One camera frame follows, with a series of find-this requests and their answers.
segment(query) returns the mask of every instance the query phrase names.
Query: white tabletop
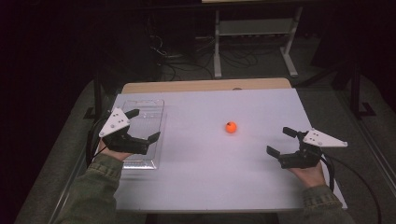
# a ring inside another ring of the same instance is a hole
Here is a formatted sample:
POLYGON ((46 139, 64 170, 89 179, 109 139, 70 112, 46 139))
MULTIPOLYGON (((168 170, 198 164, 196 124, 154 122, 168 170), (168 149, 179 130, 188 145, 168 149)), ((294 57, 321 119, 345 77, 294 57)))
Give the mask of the white tabletop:
MULTIPOLYGON (((283 127, 311 129, 295 89, 121 94, 114 106, 159 99, 164 100, 159 168, 124 170, 117 209, 189 213, 303 207, 302 184, 266 153, 267 146, 282 154, 298 149, 298 140, 283 134, 283 127), (224 130, 231 120, 238 125, 236 133, 224 130)), ((346 207, 338 186, 334 193, 346 207)))

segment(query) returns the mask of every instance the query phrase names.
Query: dark background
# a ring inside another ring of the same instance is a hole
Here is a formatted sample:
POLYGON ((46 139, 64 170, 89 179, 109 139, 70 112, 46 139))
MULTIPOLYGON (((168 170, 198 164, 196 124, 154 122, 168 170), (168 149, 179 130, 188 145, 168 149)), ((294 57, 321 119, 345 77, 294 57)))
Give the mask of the dark background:
MULTIPOLYGON (((389 1, 306 7, 297 36, 322 37, 316 65, 353 55, 396 111, 394 9, 389 1)), ((158 80, 161 58, 150 49, 149 35, 189 51, 195 35, 213 31, 206 15, 213 13, 156 13, 148 29, 148 14, 138 11, 87 12, 73 1, 1 1, 1 223, 15 219, 83 88, 96 75, 108 94, 126 82, 158 80)))

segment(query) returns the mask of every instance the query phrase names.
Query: olive green jacket sleeve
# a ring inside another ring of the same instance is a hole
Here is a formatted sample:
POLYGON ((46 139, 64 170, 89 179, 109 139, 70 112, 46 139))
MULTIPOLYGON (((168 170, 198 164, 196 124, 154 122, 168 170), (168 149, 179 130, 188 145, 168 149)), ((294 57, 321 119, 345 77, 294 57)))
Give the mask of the olive green jacket sleeve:
POLYGON ((354 224, 352 217, 327 186, 303 191, 304 223, 354 224))
POLYGON ((122 161, 99 154, 72 184, 55 223, 114 223, 122 161))

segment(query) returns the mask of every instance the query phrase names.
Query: plastic container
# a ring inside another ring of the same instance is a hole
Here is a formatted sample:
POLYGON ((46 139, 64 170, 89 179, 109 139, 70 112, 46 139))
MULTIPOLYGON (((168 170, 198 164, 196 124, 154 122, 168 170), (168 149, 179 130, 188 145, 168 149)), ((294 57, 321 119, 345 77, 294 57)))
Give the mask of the plastic container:
MULTIPOLYGON (((163 123, 163 100, 125 101, 122 111, 139 109, 139 115, 130 119, 128 134, 132 137, 148 139, 161 131, 163 123)), ((160 164, 162 135, 157 142, 151 144, 146 155, 134 154, 124 161, 123 169, 153 170, 160 164)))

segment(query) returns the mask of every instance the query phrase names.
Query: black cable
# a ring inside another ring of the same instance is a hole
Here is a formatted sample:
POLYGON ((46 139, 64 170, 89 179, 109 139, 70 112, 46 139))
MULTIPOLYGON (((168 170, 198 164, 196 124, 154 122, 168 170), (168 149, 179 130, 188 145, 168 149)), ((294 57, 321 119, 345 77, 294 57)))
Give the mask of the black cable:
POLYGON ((209 69, 207 69, 206 67, 203 67, 203 66, 201 66, 201 65, 199 65, 199 64, 196 64, 196 63, 168 63, 167 65, 168 65, 168 66, 171 66, 171 67, 173 67, 173 68, 182 70, 182 71, 197 71, 197 70, 200 70, 200 69, 204 69, 204 70, 206 70, 206 72, 210 75, 210 79, 213 79, 213 74, 212 74, 212 72, 210 72, 209 69), (197 66, 198 68, 197 68, 197 69, 184 69, 184 68, 181 68, 181 67, 174 66, 173 64, 193 65, 193 66, 197 66))
POLYGON ((230 50, 230 53, 235 57, 235 59, 244 59, 246 60, 247 64, 249 66, 257 65, 259 63, 259 60, 257 57, 251 53, 245 54, 245 55, 240 55, 236 52, 236 50, 230 50))
POLYGON ((325 153, 323 153, 323 155, 325 155, 327 158, 330 158, 331 160, 337 161, 338 163, 344 165, 347 169, 349 169, 352 173, 354 173, 360 180, 361 182, 363 182, 363 184, 366 186, 366 188, 370 191, 370 194, 375 202, 375 208, 376 208, 376 213, 377 213, 377 223, 381 224, 382 223, 382 215, 381 215, 381 208, 379 206, 379 202, 378 199, 375 196, 374 191, 372 190, 372 188, 369 186, 369 184, 367 183, 367 181, 364 180, 364 178, 354 169, 352 169, 352 167, 350 167, 349 165, 347 165, 346 163, 339 161, 338 159, 331 157, 325 153))
POLYGON ((195 52, 199 52, 199 51, 202 51, 203 49, 207 49, 207 48, 211 47, 214 44, 215 44, 215 38, 211 37, 209 43, 205 44, 203 47, 198 48, 195 52))
POLYGON ((102 118, 100 118, 99 120, 97 120, 91 127, 91 129, 88 131, 88 136, 87 136, 87 145, 85 146, 85 162, 87 163, 87 167, 90 166, 93 158, 94 158, 94 151, 95 151, 95 147, 99 144, 99 139, 96 139, 94 141, 94 135, 96 133, 96 129, 98 127, 98 125, 104 121, 107 120, 108 116, 104 116, 102 118))
POLYGON ((219 53, 219 55, 221 56, 221 58, 224 59, 224 62, 226 62, 227 64, 229 64, 229 65, 232 66, 232 67, 235 67, 235 68, 249 68, 249 67, 251 66, 250 64, 241 63, 241 62, 238 62, 238 61, 236 61, 236 60, 233 60, 233 59, 231 59, 231 58, 225 56, 223 53, 219 53), (232 64, 232 63, 230 63, 230 62, 238 63, 238 64, 240 64, 241 66, 234 65, 234 64, 232 64))
POLYGON ((332 159, 330 159, 330 158, 326 158, 326 159, 327 159, 327 161, 330 162, 330 164, 332 165, 332 169, 334 170, 334 163, 332 162, 332 159))
POLYGON ((329 188, 331 191, 334 191, 334 168, 323 157, 320 157, 320 160, 327 166, 327 170, 329 171, 329 188))
POLYGON ((332 66, 326 68, 325 70, 317 73, 316 75, 312 76, 311 78, 302 81, 300 83, 292 85, 293 88, 303 88, 303 87, 308 87, 311 84, 314 84, 315 82, 323 79, 324 77, 328 76, 332 72, 338 71, 342 67, 346 66, 348 63, 352 63, 353 61, 351 59, 343 60, 341 62, 338 62, 336 64, 333 64, 332 66))
POLYGON ((95 158, 99 153, 101 153, 103 150, 105 150, 107 147, 103 147, 100 151, 98 151, 93 157, 95 158))
MULTIPOLYGON (((199 55, 199 56, 198 56, 195 60, 193 60, 193 61, 186 61, 186 62, 167 62, 167 63, 174 63, 174 64, 184 64, 184 63, 189 64, 189 63, 194 63, 194 64, 198 64, 197 61, 198 61, 199 59, 203 58, 203 57, 204 57, 206 54, 208 54, 208 53, 211 53, 210 56, 208 57, 208 60, 206 61, 206 63, 204 63, 204 65, 200 65, 200 66, 203 66, 203 67, 207 67, 207 66, 209 65, 209 63, 212 61, 212 57, 213 57, 213 54, 214 54, 213 50, 204 51, 203 54, 199 55)), ((195 70, 199 70, 199 69, 200 69, 200 68, 198 68, 198 69, 186 70, 186 71, 195 71, 195 70)))
POLYGON ((172 78, 171 78, 169 81, 173 81, 173 80, 175 79, 175 77, 178 77, 178 79, 181 81, 181 76, 179 76, 179 75, 176 74, 176 70, 175 70, 174 67, 169 66, 169 64, 166 64, 166 63, 165 63, 164 65, 170 67, 170 68, 172 69, 172 71, 173 71, 173 74, 163 73, 164 75, 172 76, 172 78))
POLYGON ((268 50, 266 52, 259 53, 259 52, 257 52, 258 49, 260 49, 260 47, 263 47, 264 45, 266 45, 266 43, 260 43, 260 44, 257 44, 257 45, 252 45, 253 49, 251 51, 249 51, 249 52, 244 52, 241 49, 237 49, 235 46, 233 46, 231 44, 225 43, 223 45, 226 45, 226 46, 230 47, 231 50, 238 50, 238 51, 241 51, 242 53, 245 54, 245 55, 242 55, 242 56, 240 56, 240 55, 239 56, 234 56, 236 59, 242 59, 242 58, 246 58, 247 56, 253 56, 256 61, 257 61, 257 58, 255 56, 260 56, 260 55, 266 55, 266 54, 273 53, 275 51, 278 51, 279 48, 283 46, 283 44, 282 45, 276 45, 273 49, 270 49, 270 50, 268 50))
POLYGON ((237 50, 237 49, 231 50, 231 52, 233 52, 233 51, 235 51, 235 53, 232 53, 232 55, 233 55, 236 59, 243 59, 243 58, 247 58, 247 57, 250 56, 250 55, 253 55, 254 49, 251 50, 251 51, 249 51, 249 52, 244 52, 244 51, 242 51, 241 49, 240 49, 240 50, 237 50), (238 54, 236 53, 237 51, 240 51, 241 53, 243 53, 243 55, 238 55, 238 54))

